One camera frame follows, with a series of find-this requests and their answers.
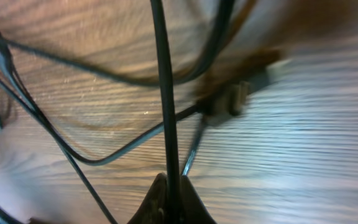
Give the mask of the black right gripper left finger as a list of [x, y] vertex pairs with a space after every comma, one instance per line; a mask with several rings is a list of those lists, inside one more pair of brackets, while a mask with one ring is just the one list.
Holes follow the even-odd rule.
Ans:
[[159, 173], [128, 224], [164, 224], [166, 200], [167, 176], [164, 173]]

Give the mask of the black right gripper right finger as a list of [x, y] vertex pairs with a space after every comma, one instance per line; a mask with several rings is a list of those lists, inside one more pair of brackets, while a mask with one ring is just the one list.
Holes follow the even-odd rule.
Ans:
[[186, 224], [216, 224], [187, 176], [180, 179], [181, 202]]

